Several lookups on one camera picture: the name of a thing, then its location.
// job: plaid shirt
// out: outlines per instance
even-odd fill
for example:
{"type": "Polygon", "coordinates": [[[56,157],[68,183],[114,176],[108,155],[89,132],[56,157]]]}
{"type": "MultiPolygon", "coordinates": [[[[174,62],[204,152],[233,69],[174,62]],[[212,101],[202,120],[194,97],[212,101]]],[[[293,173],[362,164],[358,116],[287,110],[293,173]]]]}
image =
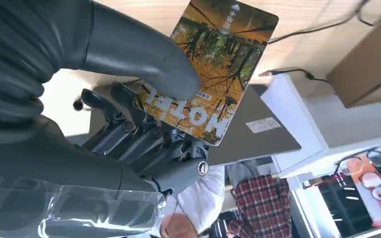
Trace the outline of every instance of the plaid shirt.
{"type": "Polygon", "coordinates": [[[290,193],[287,180],[271,175],[250,178],[232,191],[240,219],[230,232],[242,238],[291,238],[290,193]]]}

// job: sticker label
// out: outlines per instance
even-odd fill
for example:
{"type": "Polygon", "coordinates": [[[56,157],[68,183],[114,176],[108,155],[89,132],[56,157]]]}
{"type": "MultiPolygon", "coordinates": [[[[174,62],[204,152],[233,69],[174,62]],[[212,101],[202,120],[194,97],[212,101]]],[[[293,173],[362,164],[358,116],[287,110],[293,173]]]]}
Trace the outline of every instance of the sticker label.
{"type": "Polygon", "coordinates": [[[200,98],[206,99],[208,101],[211,101],[211,98],[212,98],[211,95],[208,95],[208,94],[201,92],[201,91],[198,91],[196,93],[196,95],[199,96],[200,98]]]}
{"type": "Polygon", "coordinates": [[[249,129],[255,134],[281,127],[281,125],[274,118],[255,120],[252,122],[247,122],[246,125],[248,125],[249,129]]]}

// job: black wire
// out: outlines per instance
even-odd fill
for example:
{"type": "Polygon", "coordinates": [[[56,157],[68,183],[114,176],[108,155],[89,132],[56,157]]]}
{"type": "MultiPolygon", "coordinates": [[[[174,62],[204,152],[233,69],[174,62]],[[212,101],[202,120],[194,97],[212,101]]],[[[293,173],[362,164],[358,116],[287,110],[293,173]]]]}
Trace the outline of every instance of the black wire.
{"type": "Polygon", "coordinates": [[[364,23],[364,24],[366,24],[366,25],[368,25],[368,26],[374,26],[374,25],[376,25],[378,22],[381,21],[381,18],[380,18],[379,20],[377,20],[375,23],[370,23],[370,22],[365,21],[365,20],[363,19],[363,17],[362,17],[362,11],[361,11],[361,9],[360,9],[359,12],[357,13],[357,19],[358,19],[360,22],[362,22],[362,23],[364,23]]]}
{"type": "Polygon", "coordinates": [[[282,41],[282,40],[287,39],[287,38],[292,37],[292,36],[304,35],[304,34],[309,34],[309,33],[313,33],[313,32],[318,32],[318,31],[322,31],[322,30],[325,30],[325,29],[328,29],[328,28],[332,28],[332,27],[336,27],[336,26],[340,26],[342,24],[345,24],[345,23],[349,22],[351,19],[353,19],[361,11],[361,9],[364,7],[364,5],[367,2],[369,2],[369,1],[370,0],[362,0],[360,2],[360,4],[358,5],[358,7],[356,7],[356,9],[347,18],[345,18],[344,20],[342,20],[340,22],[337,22],[337,23],[334,23],[334,24],[331,24],[331,25],[327,25],[327,26],[323,26],[323,27],[319,27],[319,28],[312,29],[312,30],[302,30],[302,31],[293,32],[293,33],[290,33],[288,35],[284,35],[284,36],[280,36],[280,37],[271,39],[268,42],[268,44],[269,45],[270,44],[274,44],[276,42],[282,41]]]}
{"type": "Polygon", "coordinates": [[[296,72],[296,71],[300,71],[300,72],[305,73],[306,78],[308,78],[309,80],[320,81],[320,82],[324,82],[324,83],[329,84],[329,82],[327,80],[316,78],[313,76],[312,73],[307,72],[306,70],[304,70],[302,68],[289,69],[289,70],[275,70],[274,69],[274,70],[269,70],[268,72],[270,72],[271,75],[278,75],[278,74],[282,74],[282,73],[290,73],[290,72],[296,72]]]}

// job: transparent plastic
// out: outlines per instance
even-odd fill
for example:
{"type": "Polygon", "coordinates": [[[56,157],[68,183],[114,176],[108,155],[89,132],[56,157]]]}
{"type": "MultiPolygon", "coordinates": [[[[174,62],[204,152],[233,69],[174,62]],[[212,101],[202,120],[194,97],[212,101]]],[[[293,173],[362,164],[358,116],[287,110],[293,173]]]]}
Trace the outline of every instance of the transparent plastic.
{"type": "Polygon", "coordinates": [[[157,192],[57,185],[0,177],[0,238],[123,237],[151,229],[157,192]]]}

